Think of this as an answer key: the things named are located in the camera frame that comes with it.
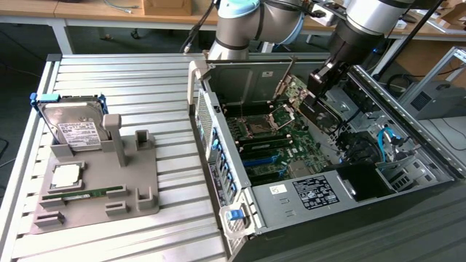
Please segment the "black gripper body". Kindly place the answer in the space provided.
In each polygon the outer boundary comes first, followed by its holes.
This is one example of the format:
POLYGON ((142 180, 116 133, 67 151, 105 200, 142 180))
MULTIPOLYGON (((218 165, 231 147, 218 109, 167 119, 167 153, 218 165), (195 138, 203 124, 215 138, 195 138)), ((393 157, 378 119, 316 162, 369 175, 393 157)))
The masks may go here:
POLYGON ((348 22, 339 21, 328 41, 327 61, 334 66, 340 63, 351 66, 362 64, 383 39, 383 34, 366 33, 348 22))

